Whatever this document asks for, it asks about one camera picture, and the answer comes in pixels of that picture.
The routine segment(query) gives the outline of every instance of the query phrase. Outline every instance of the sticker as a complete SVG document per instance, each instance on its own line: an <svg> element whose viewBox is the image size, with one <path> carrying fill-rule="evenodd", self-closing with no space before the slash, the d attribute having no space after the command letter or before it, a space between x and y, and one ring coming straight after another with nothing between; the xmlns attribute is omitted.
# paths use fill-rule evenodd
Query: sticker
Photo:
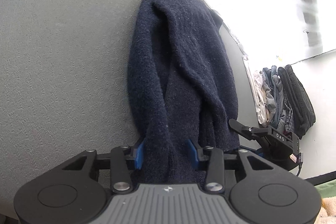
<svg viewBox="0 0 336 224"><path fill-rule="evenodd" d="M294 154L291 154L289 157L291 158L291 160L292 160L293 162L296 163L297 158L296 158L296 156L295 156Z"/></svg>

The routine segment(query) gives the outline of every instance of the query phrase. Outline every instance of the green fabric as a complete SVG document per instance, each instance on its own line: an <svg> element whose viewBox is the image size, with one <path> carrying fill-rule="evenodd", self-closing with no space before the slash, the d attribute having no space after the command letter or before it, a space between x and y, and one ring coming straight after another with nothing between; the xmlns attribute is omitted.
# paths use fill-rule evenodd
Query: green fabric
<svg viewBox="0 0 336 224"><path fill-rule="evenodd" d="M336 180L332 180L315 186L322 198L332 198L336 196Z"/></svg>

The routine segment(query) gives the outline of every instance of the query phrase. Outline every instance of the white cloth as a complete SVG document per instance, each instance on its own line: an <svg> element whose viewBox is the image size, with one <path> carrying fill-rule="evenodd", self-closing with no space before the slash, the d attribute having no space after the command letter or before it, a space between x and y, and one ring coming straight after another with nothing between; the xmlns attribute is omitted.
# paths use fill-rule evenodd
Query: white cloth
<svg viewBox="0 0 336 224"><path fill-rule="evenodd" d="M266 108L264 104L263 76L259 71L252 72L247 55L243 55L247 78L249 79L258 122L266 126Z"/></svg>

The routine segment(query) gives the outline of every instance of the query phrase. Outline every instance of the gray ribbed grip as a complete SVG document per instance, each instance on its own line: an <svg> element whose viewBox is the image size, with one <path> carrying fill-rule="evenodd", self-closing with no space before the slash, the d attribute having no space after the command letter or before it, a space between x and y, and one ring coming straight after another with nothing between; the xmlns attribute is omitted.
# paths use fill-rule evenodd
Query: gray ribbed grip
<svg viewBox="0 0 336 224"><path fill-rule="evenodd" d="M90 224L247 224L219 195L196 184L150 185L112 198Z"/></svg>

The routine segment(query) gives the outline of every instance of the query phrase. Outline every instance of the metal pivot bolt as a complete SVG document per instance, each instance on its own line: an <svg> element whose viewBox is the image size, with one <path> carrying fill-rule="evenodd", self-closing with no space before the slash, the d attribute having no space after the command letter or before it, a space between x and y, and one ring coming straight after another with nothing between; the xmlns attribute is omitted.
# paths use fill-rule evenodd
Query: metal pivot bolt
<svg viewBox="0 0 336 224"><path fill-rule="evenodd" d="M120 181L120 182L116 182L113 185L113 188L118 191L126 191L130 188L130 185L127 182Z"/></svg>
<svg viewBox="0 0 336 224"><path fill-rule="evenodd" d="M210 182L206 185L206 188L209 191L216 192L216 191L220 191L221 189L223 189L223 185L221 185L217 182Z"/></svg>

